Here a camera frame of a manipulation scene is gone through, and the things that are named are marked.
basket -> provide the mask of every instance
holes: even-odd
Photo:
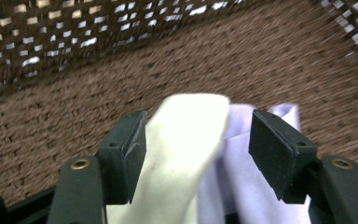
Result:
[[[0,195],[184,91],[299,104],[320,156],[358,162],[358,1],[0,0]]]

lavender cloth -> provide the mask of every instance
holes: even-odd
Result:
[[[306,204],[278,202],[249,154],[252,105],[231,105],[222,146],[204,173],[198,190],[200,224],[225,223],[237,212],[242,224],[309,224]],[[270,112],[299,130],[298,106],[277,105]]]

